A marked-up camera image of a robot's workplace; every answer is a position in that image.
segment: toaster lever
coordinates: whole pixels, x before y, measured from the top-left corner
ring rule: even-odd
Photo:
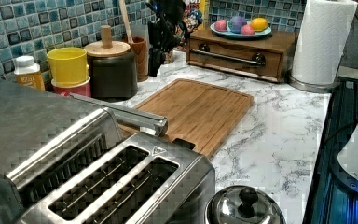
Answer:
[[[266,65],[266,57],[261,53],[256,53],[252,56],[252,60],[234,58],[226,55],[211,53],[210,48],[207,44],[200,44],[199,49],[191,49],[190,52],[198,53],[200,55],[212,56],[220,59],[227,59],[235,62],[246,63],[251,66],[262,67]]]
[[[125,126],[139,128],[141,132],[150,133],[155,136],[162,136],[168,130],[168,120],[163,116],[127,108],[125,106],[113,105],[101,100],[74,93],[70,93],[70,96],[80,101],[88,102],[94,105],[102,105],[112,109],[118,123]]]

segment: canister lid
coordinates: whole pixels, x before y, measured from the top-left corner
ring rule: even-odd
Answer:
[[[125,54],[131,46],[124,42],[112,41],[111,27],[101,26],[102,41],[87,45],[84,50],[93,57],[115,57]]]
[[[29,67],[34,64],[33,56],[20,56],[15,60],[15,65],[17,67]]]
[[[278,205],[264,192],[231,186],[213,196],[207,207],[208,224],[284,224]]]

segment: red container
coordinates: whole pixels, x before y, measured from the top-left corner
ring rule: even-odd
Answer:
[[[88,77],[87,81],[74,86],[59,86],[56,84],[54,79],[51,80],[51,84],[53,85],[53,92],[60,95],[66,96],[69,93],[74,93],[91,97],[90,76]]]

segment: plate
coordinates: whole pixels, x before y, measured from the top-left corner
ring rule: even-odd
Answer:
[[[242,35],[242,34],[236,34],[236,33],[232,33],[229,29],[229,27],[227,27],[227,31],[216,31],[216,29],[214,29],[214,24],[215,22],[211,25],[211,30],[212,33],[214,33],[215,35],[222,35],[228,38],[234,38],[234,39],[251,39],[251,38],[258,38],[258,37],[262,37],[265,35],[269,35],[271,33],[271,28],[267,27],[267,29],[265,29],[264,31],[261,32],[255,32],[254,35]]]

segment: cutting board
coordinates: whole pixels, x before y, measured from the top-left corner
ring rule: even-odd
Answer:
[[[208,158],[216,153],[252,105],[251,95],[198,81],[176,79],[135,108],[168,120],[163,138],[195,144]],[[124,135],[136,132],[127,127]]]

